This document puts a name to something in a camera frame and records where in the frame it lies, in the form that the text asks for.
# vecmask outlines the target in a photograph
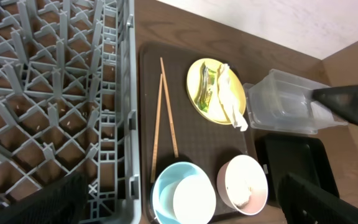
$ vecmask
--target yellow plate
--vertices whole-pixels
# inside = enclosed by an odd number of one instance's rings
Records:
[[[211,58],[199,59],[191,65],[191,67],[189,68],[189,72],[187,73],[186,81],[187,93],[189,95],[191,104],[204,118],[218,124],[231,124],[229,118],[224,113],[218,98],[219,75],[215,78],[214,90],[211,97],[211,101],[209,102],[208,112],[200,110],[197,106],[197,96],[201,88],[201,66],[204,62],[210,69],[216,71],[222,65],[222,62]],[[244,89],[242,88],[240,80],[236,77],[232,70],[229,70],[229,76],[231,79],[230,90],[234,93],[234,96],[236,96],[238,100],[241,114],[244,114],[244,112],[246,111],[246,94],[244,93]]]

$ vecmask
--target pink bowl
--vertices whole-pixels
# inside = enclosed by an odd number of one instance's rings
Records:
[[[233,198],[230,199],[227,194],[227,183],[232,182],[232,179],[240,178],[248,183],[251,191],[248,203],[241,209],[233,204]],[[223,202],[244,215],[258,214],[265,207],[268,193],[267,180],[263,169],[254,158],[246,155],[236,156],[221,167],[216,182]]]

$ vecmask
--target clear plastic container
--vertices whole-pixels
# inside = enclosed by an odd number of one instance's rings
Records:
[[[254,86],[244,85],[250,125],[257,129],[316,134],[330,126],[347,125],[311,99],[311,91],[329,86],[272,69]]]

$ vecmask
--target black tray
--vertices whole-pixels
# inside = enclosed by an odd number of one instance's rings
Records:
[[[234,156],[247,154],[244,133],[231,125],[212,123],[203,118],[191,104],[186,92],[186,76],[190,65],[209,57],[198,52],[171,45],[151,42],[139,53],[140,68],[140,135],[142,161],[142,209],[150,222],[155,215],[150,205],[150,183],[155,115],[160,81],[160,57],[163,57],[169,89],[173,122],[178,144],[179,159],[174,159],[165,95],[162,92],[160,134],[158,139],[156,176],[167,166],[178,161],[189,161],[201,167],[208,175],[216,194],[216,209],[211,222],[241,217],[228,207],[216,190],[219,169]]]
[[[268,202],[279,207],[277,189],[281,178],[292,172],[339,198],[323,143],[319,139],[269,133],[255,142],[258,161],[268,182]]]

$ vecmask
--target chopsticks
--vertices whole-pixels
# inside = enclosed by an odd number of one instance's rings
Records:
[[[161,71],[162,71],[162,73],[161,73],[161,76],[160,76],[160,85],[159,85],[159,88],[158,88],[157,115],[155,116],[152,174],[151,174],[151,178],[150,178],[151,183],[154,183],[154,181],[155,181],[155,170],[156,170],[156,166],[157,166],[158,134],[159,134],[159,131],[160,131],[160,114],[161,114],[160,111],[161,111],[162,85],[164,87],[165,100],[167,102],[169,126],[170,126],[170,130],[171,130],[171,138],[172,138],[172,145],[173,145],[173,153],[174,153],[176,158],[179,156],[177,139],[176,139],[176,136],[175,136],[175,128],[173,127],[171,101],[169,99],[167,79],[165,78],[165,69],[164,69],[164,62],[162,60],[162,57],[160,57],[160,63],[161,63]]]

